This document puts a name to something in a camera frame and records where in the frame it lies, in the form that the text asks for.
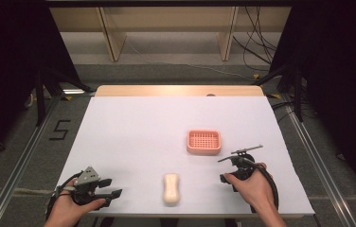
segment metal rail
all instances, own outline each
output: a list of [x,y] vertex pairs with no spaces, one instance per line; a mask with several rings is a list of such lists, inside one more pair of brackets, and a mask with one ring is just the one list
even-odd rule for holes
[[[290,101],[287,95],[282,96],[284,101]],[[290,118],[295,126],[296,132],[298,133],[309,157],[311,158],[311,162],[313,163],[314,169],[316,170],[320,181],[326,189],[332,205],[337,212],[338,218],[341,220],[344,226],[356,227],[356,219],[353,217],[347,201],[344,199],[340,189],[337,187],[331,175],[329,174],[329,170],[327,169],[322,157],[317,151],[317,148],[309,136],[304,124],[297,120],[292,107],[287,106],[287,112],[289,113]]]
[[40,126],[37,126],[36,129],[34,130],[33,134],[31,135],[27,146],[24,149],[24,152],[22,153],[21,157],[19,158],[18,163],[16,164],[15,168],[12,170],[5,186],[2,188],[1,193],[0,193],[0,219],[3,216],[10,199],[12,198],[13,191],[19,181],[22,178],[23,173],[25,172],[25,169],[27,167],[27,164],[30,161],[31,156],[34,153],[34,150],[36,149],[38,143],[40,142],[40,139],[43,135],[43,131],[46,127],[46,124],[48,122],[48,118],[53,112],[55,106],[57,103],[60,101],[59,96],[53,96],[47,106],[47,115],[44,118],[43,123]]

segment floor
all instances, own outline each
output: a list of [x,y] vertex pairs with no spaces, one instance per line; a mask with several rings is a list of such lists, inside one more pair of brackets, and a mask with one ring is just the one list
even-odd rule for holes
[[[197,74],[210,74],[218,83],[250,84],[263,76],[269,64],[233,42],[229,61],[221,61],[216,36],[213,33],[129,33],[122,55],[110,62],[103,36],[100,33],[63,33],[71,59],[76,64],[83,83],[97,87],[100,84],[137,82],[140,77],[150,77],[165,83],[190,79]],[[272,44],[277,44],[279,33],[265,34]],[[246,44],[246,34],[235,34]],[[260,45],[250,42],[248,48],[267,59]],[[262,86],[269,95],[272,106],[291,99],[292,92],[279,94],[272,79]],[[0,200],[6,209],[0,212],[0,226],[43,226],[48,195],[61,174],[63,163],[73,145],[81,119],[90,96],[73,96],[69,99],[46,101],[49,119],[43,129],[35,126],[37,112],[35,101],[15,122],[0,151]],[[319,121],[318,115],[303,97],[304,122],[298,122],[291,106],[282,105],[275,110],[288,151],[300,181],[316,215],[304,218],[286,218],[289,226],[356,226],[356,176],[347,161],[336,157],[337,149]],[[67,119],[67,138],[59,138],[54,131],[57,124]],[[18,173],[16,166],[21,166]],[[101,218],[85,217],[80,226],[99,226]],[[262,226],[258,218],[237,219],[239,226]],[[158,218],[116,218],[113,226],[159,226]],[[180,219],[178,226],[224,226],[222,219]]]

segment black cable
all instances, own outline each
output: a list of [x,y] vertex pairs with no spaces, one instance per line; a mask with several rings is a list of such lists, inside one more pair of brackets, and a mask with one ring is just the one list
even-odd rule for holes
[[251,41],[251,39],[248,39],[248,41],[246,42],[246,45],[243,46],[243,54],[242,54],[243,63],[244,63],[248,68],[250,68],[250,69],[258,70],[258,69],[256,69],[256,68],[253,68],[253,67],[249,66],[249,65],[246,63],[245,53],[246,53],[246,50],[248,49],[247,46],[248,46],[248,44],[249,44],[250,41]]
[[[269,49],[271,49],[271,50],[273,50],[273,51],[276,51],[276,47],[275,47],[273,44],[271,44],[270,42],[268,42],[268,41],[263,37],[263,35],[262,35],[262,32],[261,32],[261,24],[260,24],[260,19],[259,19],[259,16],[260,16],[260,7],[257,7],[257,20],[256,20],[256,22],[254,22],[254,20],[253,20],[252,17],[250,16],[250,13],[249,13],[247,7],[245,7],[245,10],[246,10],[246,12],[247,12],[247,14],[248,14],[249,20],[251,21],[253,28],[254,28],[253,31],[252,31],[252,35],[249,35],[249,33],[246,32],[247,35],[249,36],[249,39],[252,40],[253,42],[255,42],[256,44],[259,44],[260,46],[262,46],[263,49],[264,49],[264,52],[265,52],[265,54],[266,54],[266,56],[267,56],[267,58],[269,59],[269,61],[271,61],[271,60],[273,59],[273,56],[272,56],[272,54],[270,53]],[[260,38],[260,41],[262,42],[262,44],[256,42],[256,41],[253,39],[253,34],[254,34],[255,32],[258,34],[258,37]]]
[[277,120],[277,123],[279,123],[282,119],[284,119],[284,117],[290,115],[290,114],[293,113],[293,112],[294,112],[294,111],[290,111],[290,112],[288,112],[288,113],[285,113],[285,115],[281,116],[281,118],[279,118],[279,119]]
[[280,102],[280,103],[272,105],[272,109],[273,109],[273,111],[275,111],[276,109],[278,109],[280,107],[286,106],[288,104],[293,104],[293,103],[294,103],[293,101]]
[[257,53],[253,52],[252,50],[250,50],[249,48],[247,48],[247,47],[244,46],[243,44],[241,44],[241,43],[237,40],[237,38],[235,38],[235,36],[233,36],[233,38],[234,38],[234,40],[235,40],[240,46],[242,46],[243,49],[245,49],[245,50],[248,51],[248,52],[251,52],[251,54],[255,55],[255,56],[258,57],[260,60],[262,60],[262,61],[264,61],[264,62],[270,64],[267,60],[263,59],[260,55],[258,55]]
[[245,63],[245,66],[252,69],[252,70],[256,70],[256,71],[264,71],[264,72],[269,72],[270,70],[268,69],[258,69],[258,68],[254,68],[254,67],[251,67],[249,64],[246,63],[246,60],[245,60],[245,50],[243,50],[243,63]]
[[256,20],[255,23],[254,23],[254,21],[253,21],[251,15],[250,15],[250,13],[249,13],[247,7],[245,7],[245,10],[246,10],[246,13],[248,14],[249,20],[250,20],[251,23],[252,23],[252,27],[254,28],[253,31],[252,31],[251,37],[253,36],[253,34],[254,34],[255,32],[257,33],[258,37],[260,38],[260,41],[263,43],[262,47],[263,47],[263,49],[264,49],[264,53],[266,54],[266,56],[267,56],[267,58],[269,59],[269,61],[271,61],[271,60],[270,60],[270,57],[271,57],[270,52],[266,49],[266,44],[265,44],[264,41],[263,41],[263,37],[261,36],[260,32],[258,31],[258,27],[259,27],[259,29],[261,28],[261,26],[260,26],[260,19],[259,19],[260,7],[257,7],[257,20]]

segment printed number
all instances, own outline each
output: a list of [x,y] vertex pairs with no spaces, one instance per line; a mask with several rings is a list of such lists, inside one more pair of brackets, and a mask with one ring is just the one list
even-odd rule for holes
[[59,138],[53,137],[53,138],[50,138],[50,140],[64,140],[65,139],[65,136],[68,133],[68,130],[59,130],[58,129],[60,124],[63,123],[63,122],[71,122],[71,120],[59,120],[58,123],[57,123],[57,126],[54,129],[54,132],[63,132],[63,136],[61,138],[60,137]]

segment wrist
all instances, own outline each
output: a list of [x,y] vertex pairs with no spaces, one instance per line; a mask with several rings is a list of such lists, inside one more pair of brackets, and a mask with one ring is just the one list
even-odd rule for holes
[[71,223],[68,221],[64,221],[63,218],[49,218],[45,224],[44,227],[66,227],[66,226],[72,226]]
[[254,206],[265,226],[286,226],[284,220],[276,210],[276,206],[268,201],[259,202]]

